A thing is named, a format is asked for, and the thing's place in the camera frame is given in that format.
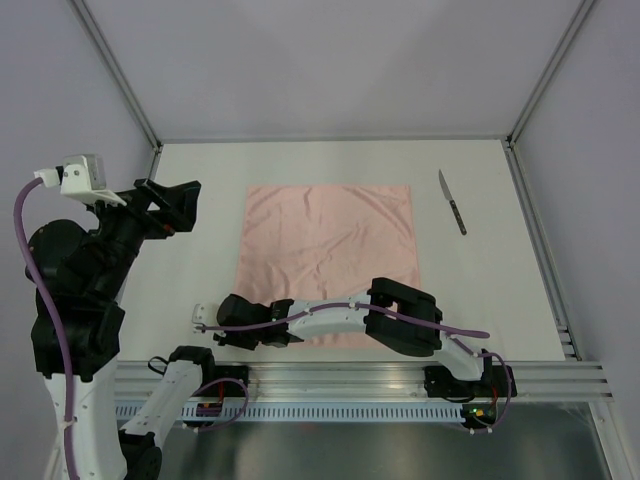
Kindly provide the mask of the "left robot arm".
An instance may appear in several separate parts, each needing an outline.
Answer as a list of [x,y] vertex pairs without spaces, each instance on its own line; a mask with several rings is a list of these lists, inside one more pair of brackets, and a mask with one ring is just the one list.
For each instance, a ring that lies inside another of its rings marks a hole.
[[218,384],[212,352],[180,346],[159,385],[125,425],[115,416],[115,373],[125,313],[117,297],[143,243],[193,229],[201,186],[139,179],[128,191],[85,193],[98,221],[86,230],[55,220],[21,235],[26,276],[35,284],[31,341],[54,404],[64,479],[155,479],[162,447],[182,407]]

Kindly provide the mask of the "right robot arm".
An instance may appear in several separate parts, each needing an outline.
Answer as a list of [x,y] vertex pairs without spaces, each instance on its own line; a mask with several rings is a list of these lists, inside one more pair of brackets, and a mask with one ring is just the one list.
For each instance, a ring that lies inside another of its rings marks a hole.
[[489,333],[444,324],[432,295],[385,277],[373,279],[362,293],[337,300],[281,299],[262,305],[231,294],[210,329],[218,345],[245,350],[361,333],[401,356],[435,358],[436,365],[424,370],[430,398],[466,403],[517,395],[512,368],[498,354],[464,342],[486,340]]

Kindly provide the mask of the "pink cloth napkin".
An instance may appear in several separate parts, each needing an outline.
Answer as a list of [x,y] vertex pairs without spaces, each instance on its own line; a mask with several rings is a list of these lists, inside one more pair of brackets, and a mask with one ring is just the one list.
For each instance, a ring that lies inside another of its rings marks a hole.
[[234,293],[337,300],[377,277],[421,286],[409,186],[248,188]]

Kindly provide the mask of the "steel knife dark handle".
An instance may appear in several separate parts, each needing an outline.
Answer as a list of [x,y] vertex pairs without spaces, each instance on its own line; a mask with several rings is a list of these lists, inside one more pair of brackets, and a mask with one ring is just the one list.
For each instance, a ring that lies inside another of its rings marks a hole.
[[446,199],[446,201],[449,204],[449,207],[450,207],[450,209],[452,211],[452,214],[453,214],[454,219],[456,221],[456,224],[457,224],[457,226],[459,228],[459,231],[463,236],[466,236],[468,234],[468,231],[467,231],[466,226],[464,224],[464,220],[462,219],[462,216],[461,216],[461,213],[459,211],[459,208],[458,208],[458,206],[456,204],[456,201],[454,200],[454,198],[452,196],[452,193],[451,193],[450,188],[449,188],[449,186],[447,184],[445,176],[444,176],[444,174],[443,174],[443,172],[441,170],[438,171],[438,177],[439,177],[439,183],[440,183],[440,186],[441,186],[442,193],[444,195],[444,198]]

